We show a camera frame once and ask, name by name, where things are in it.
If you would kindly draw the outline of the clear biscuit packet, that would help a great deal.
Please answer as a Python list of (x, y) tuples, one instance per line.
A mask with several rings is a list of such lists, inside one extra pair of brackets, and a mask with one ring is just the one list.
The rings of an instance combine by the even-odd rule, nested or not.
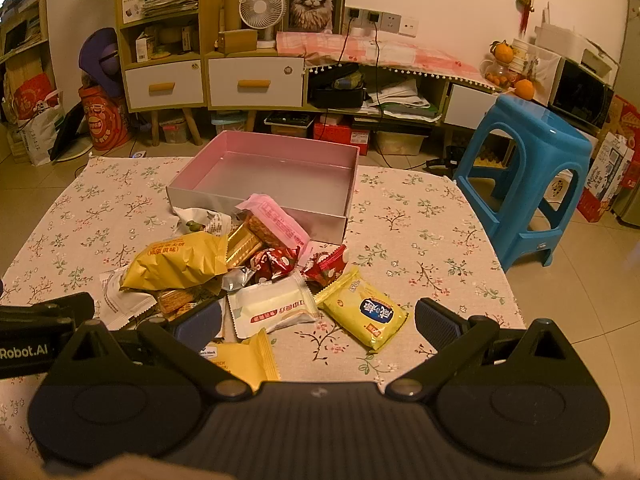
[(181, 308), (193, 304), (198, 298), (198, 288), (167, 289), (155, 294), (160, 312), (165, 318), (176, 314)]

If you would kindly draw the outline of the small silver blue packet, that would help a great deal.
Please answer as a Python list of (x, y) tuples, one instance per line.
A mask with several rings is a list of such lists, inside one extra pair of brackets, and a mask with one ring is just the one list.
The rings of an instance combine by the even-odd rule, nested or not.
[(237, 292), (250, 282), (254, 274), (255, 271), (249, 266), (231, 269), (221, 277), (221, 288), (225, 292)]

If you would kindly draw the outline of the white red-label snack packet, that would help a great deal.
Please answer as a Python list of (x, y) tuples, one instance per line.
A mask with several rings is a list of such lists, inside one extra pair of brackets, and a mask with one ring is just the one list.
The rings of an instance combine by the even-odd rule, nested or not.
[(318, 320), (314, 296), (303, 275), (294, 271), (279, 281), (244, 287), (228, 295), (235, 335), (247, 339), (260, 330), (272, 333), (300, 323)]

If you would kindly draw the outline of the large yellow snack bag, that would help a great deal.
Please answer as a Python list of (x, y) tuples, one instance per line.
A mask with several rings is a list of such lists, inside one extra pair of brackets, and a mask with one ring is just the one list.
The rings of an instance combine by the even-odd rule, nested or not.
[(204, 231), (149, 245), (130, 262), (122, 287), (160, 292), (203, 285), (227, 268), (228, 236)]

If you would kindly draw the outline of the red candy packet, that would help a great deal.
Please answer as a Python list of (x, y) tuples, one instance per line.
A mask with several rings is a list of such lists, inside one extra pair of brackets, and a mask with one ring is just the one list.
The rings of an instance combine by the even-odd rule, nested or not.
[(319, 252), (303, 270), (303, 277), (321, 287), (335, 282), (344, 272), (348, 263), (348, 249), (341, 244), (333, 252)]
[(258, 250), (250, 257), (255, 283), (277, 281), (286, 278), (295, 269), (297, 252), (286, 247), (269, 247)]

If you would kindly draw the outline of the gold foil snack bar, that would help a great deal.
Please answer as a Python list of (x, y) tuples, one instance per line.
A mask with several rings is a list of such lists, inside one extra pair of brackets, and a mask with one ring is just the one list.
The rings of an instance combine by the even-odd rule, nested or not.
[(228, 237), (226, 265), (228, 269), (238, 268), (264, 247), (264, 242), (242, 223)]

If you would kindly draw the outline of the white green snack packet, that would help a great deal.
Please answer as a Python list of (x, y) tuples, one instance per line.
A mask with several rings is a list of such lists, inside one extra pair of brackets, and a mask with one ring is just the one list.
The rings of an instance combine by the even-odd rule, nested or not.
[(178, 217), (175, 232), (178, 235), (193, 232), (207, 232), (215, 236), (225, 236), (231, 232), (232, 220), (228, 214), (203, 208), (172, 208)]

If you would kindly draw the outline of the yellow blue-label snack packet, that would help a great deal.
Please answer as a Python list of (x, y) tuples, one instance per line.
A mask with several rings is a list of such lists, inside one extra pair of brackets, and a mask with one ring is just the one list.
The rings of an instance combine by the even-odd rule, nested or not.
[(316, 305), (371, 352), (380, 351), (407, 322), (408, 313), (353, 266), (314, 295)]

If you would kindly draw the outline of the pink wafer packet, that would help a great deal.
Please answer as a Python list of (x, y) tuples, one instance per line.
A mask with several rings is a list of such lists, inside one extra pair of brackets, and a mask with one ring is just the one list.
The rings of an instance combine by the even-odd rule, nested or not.
[(247, 229), (269, 247), (286, 248), (300, 257), (310, 237), (297, 221), (266, 194), (252, 194), (236, 205), (245, 216)]

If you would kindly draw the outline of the yellow lotus chip packet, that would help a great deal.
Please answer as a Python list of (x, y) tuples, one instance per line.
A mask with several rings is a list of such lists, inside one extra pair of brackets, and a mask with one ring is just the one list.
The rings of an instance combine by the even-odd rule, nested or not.
[(210, 342), (200, 356), (257, 391), (263, 382), (280, 382), (268, 334), (260, 330), (242, 342)]

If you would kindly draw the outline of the floral tablecloth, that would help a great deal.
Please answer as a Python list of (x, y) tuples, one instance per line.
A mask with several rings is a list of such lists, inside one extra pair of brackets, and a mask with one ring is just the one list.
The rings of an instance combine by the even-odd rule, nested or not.
[(506, 276), (454, 182), (362, 167), (347, 176), (344, 240), (312, 239), (273, 192), (246, 192), (231, 214), (174, 206), (183, 157), (90, 159), (47, 210), (23, 192), (1, 219), (11, 311), (78, 292), (96, 322), (131, 335), (153, 322), (251, 387), (285, 382), (385, 386), (434, 348), (416, 330), (428, 298), (462, 316), (519, 328)]

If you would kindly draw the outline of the white shopping bag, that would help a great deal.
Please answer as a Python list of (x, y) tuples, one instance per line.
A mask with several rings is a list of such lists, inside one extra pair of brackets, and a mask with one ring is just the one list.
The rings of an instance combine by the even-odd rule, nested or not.
[(41, 107), (38, 112), (24, 125), (21, 137), (26, 145), (30, 162), (36, 166), (47, 165), (50, 151), (56, 136), (56, 126), (64, 119), (61, 105)]

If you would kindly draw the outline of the red box under sideboard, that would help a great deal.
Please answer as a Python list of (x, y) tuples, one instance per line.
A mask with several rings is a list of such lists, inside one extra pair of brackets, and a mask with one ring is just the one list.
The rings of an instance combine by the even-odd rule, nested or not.
[(369, 151), (369, 131), (352, 128), (346, 124), (330, 125), (325, 122), (315, 122), (312, 137), (314, 140), (356, 146), (362, 156), (367, 155)]

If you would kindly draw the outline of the orange fruit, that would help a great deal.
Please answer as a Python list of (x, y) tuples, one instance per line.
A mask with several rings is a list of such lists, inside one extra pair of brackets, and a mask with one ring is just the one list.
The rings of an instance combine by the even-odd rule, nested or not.
[(529, 79), (519, 79), (514, 84), (514, 93), (521, 99), (531, 101), (535, 96), (534, 84)]

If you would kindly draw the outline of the purple hat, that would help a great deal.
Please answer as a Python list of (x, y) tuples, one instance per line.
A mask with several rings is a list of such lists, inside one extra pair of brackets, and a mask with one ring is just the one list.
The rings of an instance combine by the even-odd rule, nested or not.
[(104, 27), (91, 34), (80, 48), (79, 68), (111, 98), (124, 95), (116, 30)]

